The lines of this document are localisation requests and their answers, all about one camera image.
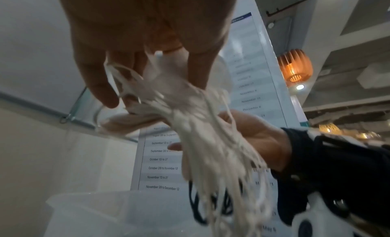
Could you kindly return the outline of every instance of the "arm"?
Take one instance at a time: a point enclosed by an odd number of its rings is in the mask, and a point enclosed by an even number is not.
[[[291,224],[293,216],[306,209],[304,197],[319,191],[331,202],[343,199],[351,213],[367,221],[390,226],[388,150],[352,144],[340,136],[284,131],[292,154],[284,170],[273,175],[280,182],[278,210],[285,223]],[[299,203],[291,206],[293,200]]]

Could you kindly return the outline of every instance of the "hanging light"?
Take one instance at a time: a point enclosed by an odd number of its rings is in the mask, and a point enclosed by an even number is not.
[[[300,49],[293,49],[277,58],[287,87],[307,81],[313,74],[309,57]]]

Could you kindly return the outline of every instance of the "white wall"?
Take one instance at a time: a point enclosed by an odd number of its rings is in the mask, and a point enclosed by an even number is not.
[[[130,189],[135,143],[57,122],[0,102],[0,236],[41,236],[51,195]]]

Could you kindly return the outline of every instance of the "wooden pendant light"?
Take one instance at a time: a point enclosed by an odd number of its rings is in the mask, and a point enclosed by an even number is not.
[[[287,87],[307,81],[313,75],[309,57],[300,49],[293,49],[277,58]]]

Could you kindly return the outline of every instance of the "transparent plastic container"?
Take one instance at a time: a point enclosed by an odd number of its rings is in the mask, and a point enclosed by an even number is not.
[[[194,221],[183,194],[123,191],[63,194],[47,203],[54,208],[45,237],[197,237],[211,236]]]

